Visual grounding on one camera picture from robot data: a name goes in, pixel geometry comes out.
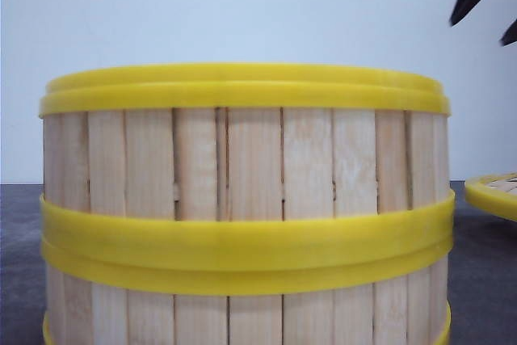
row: white wall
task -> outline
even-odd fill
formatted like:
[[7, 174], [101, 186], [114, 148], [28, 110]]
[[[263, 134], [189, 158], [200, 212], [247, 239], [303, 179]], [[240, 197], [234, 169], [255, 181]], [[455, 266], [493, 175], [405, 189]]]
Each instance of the white wall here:
[[378, 66], [439, 79], [452, 178], [517, 170], [517, 0], [2, 0], [2, 181], [42, 180], [38, 99], [83, 69], [169, 61]]

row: yellow rim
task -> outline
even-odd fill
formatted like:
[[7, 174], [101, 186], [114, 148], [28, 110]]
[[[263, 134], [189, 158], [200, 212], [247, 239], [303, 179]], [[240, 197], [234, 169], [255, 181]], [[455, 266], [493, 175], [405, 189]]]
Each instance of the yellow rim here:
[[517, 177], [517, 173], [484, 175], [468, 179], [465, 181], [465, 199], [476, 208], [507, 220], [517, 221], [517, 196], [486, 186], [493, 181], [514, 177]]
[[150, 292], [256, 295], [366, 284], [452, 248], [454, 195], [403, 212], [302, 221], [109, 217], [45, 202], [42, 254], [70, 275]]
[[52, 80], [40, 116], [167, 107], [345, 107], [449, 114], [441, 85], [383, 69], [303, 64], [177, 64], [98, 69]]
[[[51, 336], [50, 330], [48, 329], [48, 313], [45, 313], [43, 318], [43, 339], [45, 345], [56, 345]], [[445, 319], [445, 325], [443, 327], [442, 332], [439, 334], [438, 338], [434, 342], [433, 345], [448, 345], [449, 344], [449, 336], [451, 331], [451, 306], [447, 304], [447, 317]]]

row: gray floor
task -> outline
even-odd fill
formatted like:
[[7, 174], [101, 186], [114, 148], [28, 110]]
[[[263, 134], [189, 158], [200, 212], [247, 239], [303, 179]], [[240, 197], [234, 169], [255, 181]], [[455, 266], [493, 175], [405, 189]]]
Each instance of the gray floor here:
[[[471, 208], [456, 190], [450, 256], [452, 345], [517, 344], [517, 223]], [[40, 185], [2, 185], [2, 344], [41, 344]]]

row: light wood slat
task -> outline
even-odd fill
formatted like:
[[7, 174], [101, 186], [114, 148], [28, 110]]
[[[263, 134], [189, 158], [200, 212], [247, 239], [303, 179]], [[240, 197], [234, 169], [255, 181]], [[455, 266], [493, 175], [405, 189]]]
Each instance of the light wood slat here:
[[[375, 112], [334, 110], [336, 217], [377, 212]], [[373, 344], [373, 285], [334, 290], [334, 345]]]
[[502, 182], [498, 182], [498, 186], [496, 187], [496, 190], [499, 190], [499, 191], [511, 191], [513, 190], [515, 187], [517, 187], [517, 183], [515, 182], [507, 182], [506, 180], [502, 181]]
[[[406, 119], [411, 204], [417, 208], [435, 202], [434, 117], [425, 112], [408, 112]], [[408, 345], [428, 344], [431, 340], [430, 300], [430, 268], [409, 274]]]
[[[171, 110], [127, 111], [127, 217], [174, 219]], [[174, 298], [128, 291], [129, 343], [174, 342]]]
[[[229, 109], [233, 221], [282, 220], [280, 109]], [[230, 297], [229, 343], [281, 345], [282, 296]]]
[[[90, 211], [88, 189], [88, 119], [86, 113], [62, 116], [63, 168], [62, 204], [65, 208]], [[63, 275], [65, 286], [65, 343], [93, 343], [91, 320], [91, 283], [74, 276]]]
[[228, 212], [228, 109], [216, 109], [217, 219], [227, 221]]
[[[445, 115], [434, 118], [435, 200], [443, 201], [449, 195], [448, 126]], [[431, 339], [435, 340], [447, 317], [448, 257], [431, 266]]]
[[[44, 196], [62, 202], [61, 115], [44, 118]], [[63, 274], [46, 264], [48, 327], [56, 343], [65, 341], [65, 286]]]
[[[124, 131], [122, 111], [88, 113], [92, 212], [125, 215]], [[126, 290], [92, 283], [91, 297], [95, 345], [128, 344]]]
[[[174, 110], [179, 220], [217, 219], [215, 109]], [[225, 345], [226, 297], [177, 295], [174, 303], [176, 345]]]
[[[284, 219], [332, 217], [331, 110], [284, 109]], [[284, 296], [284, 345], [333, 342], [333, 291]]]
[[[379, 212], [408, 209], [404, 112], [376, 112], [376, 164]], [[407, 276], [375, 283], [374, 343], [405, 345]]]

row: yellow-rimmed lid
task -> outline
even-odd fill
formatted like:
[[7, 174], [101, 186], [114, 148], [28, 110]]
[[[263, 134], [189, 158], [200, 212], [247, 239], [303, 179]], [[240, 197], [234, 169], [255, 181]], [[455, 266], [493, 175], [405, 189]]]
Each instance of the yellow-rimmed lid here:
[[517, 221], [517, 195], [488, 186], [490, 183], [517, 179], [517, 173], [483, 175], [465, 181], [465, 199], [472, 206], [507, 220]]
[[343, 107], [449, 114], [439, 82], [336, 65], [192, 63], [65, 75], [47, 85], [40, 115], [166, 107]]

